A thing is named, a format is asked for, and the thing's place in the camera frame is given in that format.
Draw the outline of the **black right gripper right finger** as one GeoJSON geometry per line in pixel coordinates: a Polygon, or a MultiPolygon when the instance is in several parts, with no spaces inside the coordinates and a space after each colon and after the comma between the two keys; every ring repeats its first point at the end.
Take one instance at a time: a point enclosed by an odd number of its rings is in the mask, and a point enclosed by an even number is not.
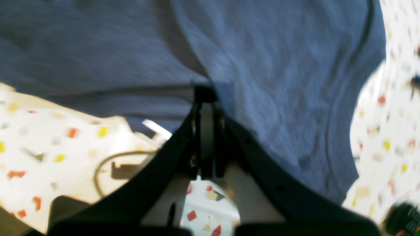
{"type": "Polygon", "coordinates": [[[213,104],[213,177],[236,191],[240,230],[373,230],[374,223],[305,187],[213,104]]]}

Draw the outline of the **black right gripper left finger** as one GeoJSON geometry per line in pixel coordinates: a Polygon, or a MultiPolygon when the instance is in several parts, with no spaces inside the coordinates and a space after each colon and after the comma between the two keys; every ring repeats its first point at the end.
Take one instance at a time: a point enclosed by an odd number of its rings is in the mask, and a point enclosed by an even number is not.
{"type": "Polygon", "coordinates": [[[129,182],[68,218],[50,219],[51,236],[191,236],[180,227],[187,189],[200,163],[200,104],[129,182]]]}

